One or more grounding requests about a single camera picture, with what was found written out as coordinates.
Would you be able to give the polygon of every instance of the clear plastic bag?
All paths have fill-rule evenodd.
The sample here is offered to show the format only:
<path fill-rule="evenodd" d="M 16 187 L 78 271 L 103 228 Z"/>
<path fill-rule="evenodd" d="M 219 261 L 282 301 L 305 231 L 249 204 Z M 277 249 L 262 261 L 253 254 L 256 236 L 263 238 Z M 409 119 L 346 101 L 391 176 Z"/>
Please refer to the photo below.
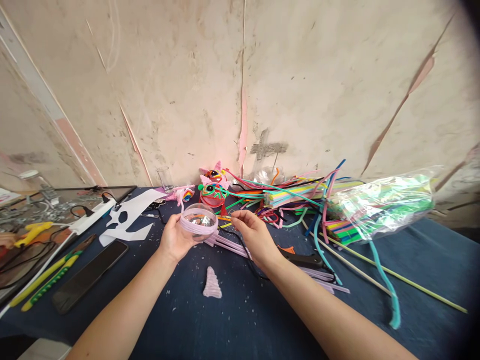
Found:
<path fill-rule="evenodd" d="M 397 232 L 434 208 L 432 180 L 441 169 L 432 166 L 339 191 L 328 199 L 328 210 L 350 222 L 364 240 Z"/>

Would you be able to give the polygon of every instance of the forearm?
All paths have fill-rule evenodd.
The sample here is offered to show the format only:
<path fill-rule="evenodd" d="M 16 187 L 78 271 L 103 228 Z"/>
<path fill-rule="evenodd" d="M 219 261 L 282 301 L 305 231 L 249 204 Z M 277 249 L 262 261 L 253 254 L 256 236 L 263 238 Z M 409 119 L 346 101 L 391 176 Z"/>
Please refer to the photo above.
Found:
<path fill-rule="evenodd" d="M 101 311 L 73 346 L 68 360 L 128 359 L 177 263 L 157 251 Z"/>
<path fill-rule="evenodd" d="M 262 269 L 330 359 L 415 359 L 387 333 L 286 259 Z"/>

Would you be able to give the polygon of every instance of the white power strip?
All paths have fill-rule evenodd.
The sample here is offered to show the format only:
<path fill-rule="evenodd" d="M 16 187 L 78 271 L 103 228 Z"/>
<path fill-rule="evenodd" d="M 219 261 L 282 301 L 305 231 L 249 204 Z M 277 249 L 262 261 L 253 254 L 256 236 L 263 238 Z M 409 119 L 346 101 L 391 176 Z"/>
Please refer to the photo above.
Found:
<path fill-rule="evenodd" d="M 83 215 L 80 219 L 70 225 L 69 229 L 75 232 L 77 235 L 82 235 L 89 227 L 91 227 L 98 219 L 100 219 L 105 213 L 107 213 L 116 204 L 114 199 L 110 199 L 108 202 L 99 203 L 93 209 L 94 213 L 90 216 Z"/>

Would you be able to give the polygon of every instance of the dark blue table cover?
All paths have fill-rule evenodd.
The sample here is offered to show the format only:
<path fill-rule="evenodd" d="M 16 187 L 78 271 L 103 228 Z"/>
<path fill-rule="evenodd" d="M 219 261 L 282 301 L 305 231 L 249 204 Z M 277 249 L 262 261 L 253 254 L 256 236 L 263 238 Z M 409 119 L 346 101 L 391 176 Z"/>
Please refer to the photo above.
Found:
<path fill-rule="evenodd" d="M 138 188 L 133 195 L 147 188 Z M 175 202 L 161 207 L 167 220 L 180 208 Z M 109 216 L 99 220 L 71 248 L 90 234 L 100 235 Z M 307 223 L 312 220 L 306 217 Z M 137 230 L 152 222 L 139 217 Z M 103 247 L 93 243 L 73 268 L 30 311 L 10 309 L 0 320 L 0 337 L 26 334 L 73 345 L 95 316 L 128 284 L 160 244 L 163 225 L 158 219 L 145 241 L 128 242 L 127 254 L 66 315 L 55 310 L 51 294 L 96 256 Z M 281 247 L 297 254 L 314 252 L 313 239 L 294 226 L 275 229 Z M 237 241 L 230 234 L 221 235 Z M 394 337 L 420 359 L 455 359 L 478 316 L 480 245 L 458 233 L 423 219 L 375 241 L 382 264 L 469 310 L 464 314 L 389 275 L 400 300 L 401 327 L 392 330 L 390 298 L 331 256 L 326 256 L 351 294 L 336 296 Z M 367 245 L 352 249 L 372 257 Z M 341 254 L 382 282 L 374 266 Z M 207 267 L 218 277 L 222 299 L 202 295 Z M 246 259 L 220 247 L 199 244 L 178 264 L 158 298 L 131 359 L 322 359 L 321 347 L 278 290 L 250 272 Z"/>

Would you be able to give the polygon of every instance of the smartphone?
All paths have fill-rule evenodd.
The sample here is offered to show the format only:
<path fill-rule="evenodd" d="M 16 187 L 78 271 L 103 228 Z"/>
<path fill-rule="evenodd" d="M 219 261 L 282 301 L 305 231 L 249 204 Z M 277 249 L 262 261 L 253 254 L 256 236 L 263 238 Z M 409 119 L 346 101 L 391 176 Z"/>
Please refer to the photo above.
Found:
<path fill-rule="evenodd" d="M 102 250 L 79 272 L 64 283 L 51 297 L 60 315 L 64 315 L 85 295 L 90 288 L 127 252 L 129 247 L 118 240 Z"/>

